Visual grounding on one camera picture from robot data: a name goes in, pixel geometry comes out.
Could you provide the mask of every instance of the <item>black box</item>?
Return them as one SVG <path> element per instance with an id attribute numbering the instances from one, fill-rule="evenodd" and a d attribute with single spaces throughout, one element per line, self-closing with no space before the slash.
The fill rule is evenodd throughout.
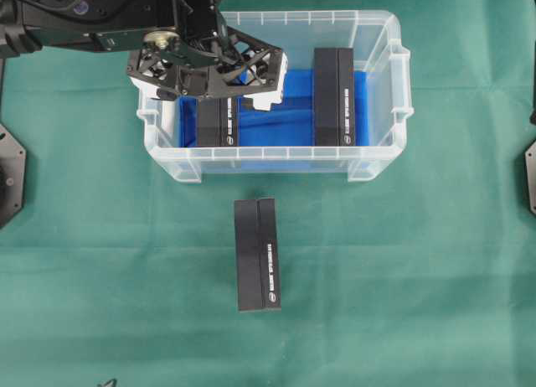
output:
<path id="1" fill-rule="evenodd" d="M 276 201 L 234 202 L 239 311 L 281 309 Z"/>
<path id="2" fill-rule="evenodd" d="M 238 147 L 238 103 L 236 98 L 198 102 L 197 147 Z"/>
<path id="3" fill-rule="evenodd" d="M 355 145 L 353 49 L 315 49 L 315 145 Z"/>
<path id="4" fill-rule="evenodd" d="M 338 52 L 315 49 L 315 145 L 338 146 Z"/>

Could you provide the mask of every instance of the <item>transparent plastic bin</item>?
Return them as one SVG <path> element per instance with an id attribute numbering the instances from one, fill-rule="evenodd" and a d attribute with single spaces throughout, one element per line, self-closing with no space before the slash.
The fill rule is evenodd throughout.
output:
<path id="1" fill-rule="evenodd" d="M 410 52 L 398 19 L 385 11 L 224 13 L 228 25 L 282 47 L 289 69 L 310 70 L 314 49 L 353 48 L 355 70 L 367 73 L 367 147 L 179 148 L 176 103 L 140 92 L 145 147 L 174 179 L 200 183 L 204 173 L 348 173 L 348 181 L 376 178 L 405 149 L 413 115 Z"/>

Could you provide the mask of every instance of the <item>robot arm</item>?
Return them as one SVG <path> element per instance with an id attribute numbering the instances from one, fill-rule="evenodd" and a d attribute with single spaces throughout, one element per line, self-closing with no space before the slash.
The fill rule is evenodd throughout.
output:
<path id="1" fill-rule="evenodd" d="M 261 109 L 281 102 L 285 54 L 228 27 L 220 2 L 0 0 L 0 59 L 43 46 L 131 51 L 126 72 L 153 97 L 247 95 Z"/>

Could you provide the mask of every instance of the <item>white label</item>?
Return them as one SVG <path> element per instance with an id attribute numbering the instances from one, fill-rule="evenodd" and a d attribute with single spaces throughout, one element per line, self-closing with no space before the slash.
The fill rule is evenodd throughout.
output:
<path id="1" fill-rule="evenodd" d="M 344 89 L 344 132 L 350 134 L 350 90 Z"/>
<path id="2" fill-rule="evenodd" d="M 270 292 L 273 292 L 275 288 L 274 283 L 274 258 L 272 253 L 271 243 L 268 244 L 268 279 L 270 280 Z"/>
<path id="3" fill-rule="evenodd" d="M 233 100 L 227 98 L 227 135 L 233 135 Z"/>

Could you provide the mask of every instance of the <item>green cloth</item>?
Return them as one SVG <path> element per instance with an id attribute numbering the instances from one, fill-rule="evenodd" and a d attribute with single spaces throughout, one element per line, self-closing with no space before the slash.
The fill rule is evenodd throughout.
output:
<path id="1" fill-rule="evenodd" d="M 386 9 L 412 52 L 408 147 L 379 178 L 173 181 L 147 155 L 125 54 L 8 61 L 28 149 L 0 231 L 0 385 L 536 384 L 536 218 L 523 151 L 533 0 L 225 0 Z M 238 314 L 233 201 L 275 197 L 283 310 Z"/>

